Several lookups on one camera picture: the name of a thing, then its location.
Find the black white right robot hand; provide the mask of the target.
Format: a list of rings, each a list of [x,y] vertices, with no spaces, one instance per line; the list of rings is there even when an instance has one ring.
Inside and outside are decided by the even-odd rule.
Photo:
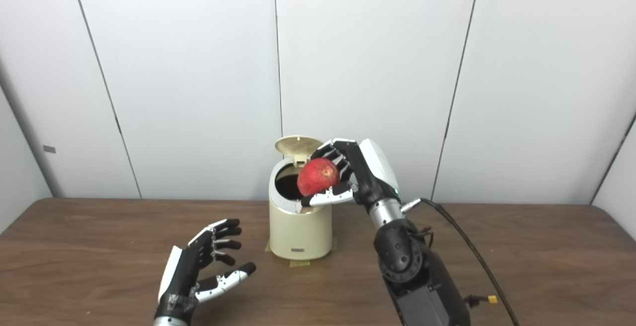
[[[302,207],[356,202],[366,211],[385,199],[400,202],[395,172],[380,146],[370,139],[333,138],[320,145],[310,160],[326,158],[336,165],[340,182],[302,197]]]

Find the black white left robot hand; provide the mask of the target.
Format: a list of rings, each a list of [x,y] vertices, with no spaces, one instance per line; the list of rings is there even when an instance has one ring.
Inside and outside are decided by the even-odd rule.
[[[256,271],[253,262],[210,278],[199,274],[213,262],[234,266],[236,260],[224,249],[239,250],[240,220],[226,218],[205,226],[185,247],[173,246],[166,261],[153,317],[155,326],[190,326],[197,306],[218,298],[245,282]]]

